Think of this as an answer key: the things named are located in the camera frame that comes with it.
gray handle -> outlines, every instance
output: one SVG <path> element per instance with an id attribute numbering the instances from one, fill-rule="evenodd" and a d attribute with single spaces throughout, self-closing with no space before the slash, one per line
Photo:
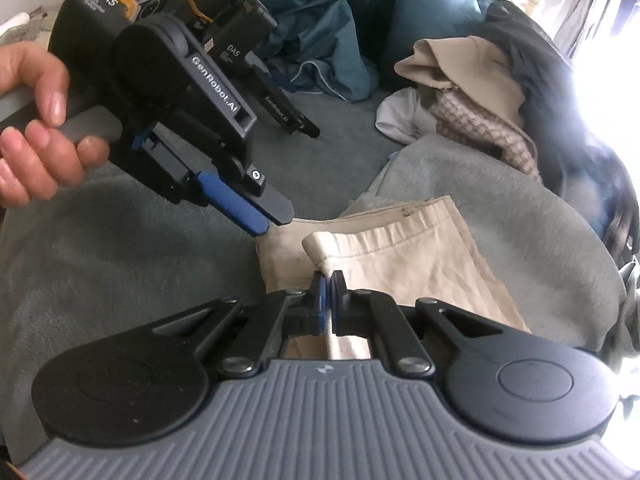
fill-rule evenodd
<path id="1" fill-rule="evenodd" d="M 375 360 L 274 360 L 258 376 L 220 384 L 169 436 L 128 449 L 54 439 L 22 471 L 29 480 L 635 478 L 597 437 L 533 447 L 484 436 L 431 384 L 399 379 Z"/>
<path id="2" fill-rule="evenodd" d="M 8 126 L 24 132 L 25 126 L 37 117 L 38 110 L 30 88 L 23 86 L 0 96 L 0 132 Z M 90 90 L 71 90 L 67 120 L 60 131 L 76 143 L 89 135 L 111 143 L 120 138 L 122 123 L 107 108 L 97 104 L 97 98 Z"/>

gray ribbed grip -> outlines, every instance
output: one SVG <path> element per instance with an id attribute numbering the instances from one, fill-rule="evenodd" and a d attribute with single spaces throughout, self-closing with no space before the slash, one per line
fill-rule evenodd
<path id="1" fill-rule="evenodd" d="M 283 361 L 223 383 L 171 436 L 126 450 L 52 441 L 29 480 L 630 479 L 597 438 L 508 446 L 451 415 L 434 389 L 378 361 Z"/>

blue bedding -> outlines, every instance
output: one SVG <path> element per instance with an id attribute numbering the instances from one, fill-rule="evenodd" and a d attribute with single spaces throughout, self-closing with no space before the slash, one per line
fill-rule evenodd
<path id="1" fill-rule="evenodd" d="M 405 86 L 393 65 L 422 38 L 468 36 L 491 0 L 260 0 L 278 28 L 256 51 L 278 57 L 300 91 L 349 102 L 370 97 L 378 73 Z"/>

gray blanket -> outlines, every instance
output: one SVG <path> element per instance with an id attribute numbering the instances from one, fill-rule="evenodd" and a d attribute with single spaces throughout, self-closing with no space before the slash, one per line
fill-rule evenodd
<path id="1" fill-rule="evenodd" d="M 255 163 L 301 218 L 331 219 L 398 149 L 359 105 L 296 94 L 322 128 L 288 136 L 255 105 Z M 117 168 L 7 213 L 0 237 L 0 427 L 22 462 L 46 440 L 31 381 L 56 354 L 226 295 L 260 300 L 254 240 L 213 208 L 166 202 Z"/>
<path id="2" fill-rule="evenodd" d="M 603 243 L 571 206 L 494 158 L 429 134 L 399 152 L 346 213 L 443 195 L 534 334 L 601 352 L 625 302 L 620 335 L 605 350 L 636 352 L 635 290 L 629 305 Z"/>

metal screw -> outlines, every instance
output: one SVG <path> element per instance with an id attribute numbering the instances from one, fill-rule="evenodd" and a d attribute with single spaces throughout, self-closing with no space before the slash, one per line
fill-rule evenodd
<path id="1" fill-rule="evenodd" d="M 245 374 L 255 368 L 255 363 L 247 357 L 227 357 L 222 361 L 222 369 L 230 374 Z"/>
<path id="2" fill-rule="evenodd" d="M 428 372 L 431 365 L 421 357 L 403 357 L 398 361 L 398 368 L 408 376 L 419 377 Z"/>

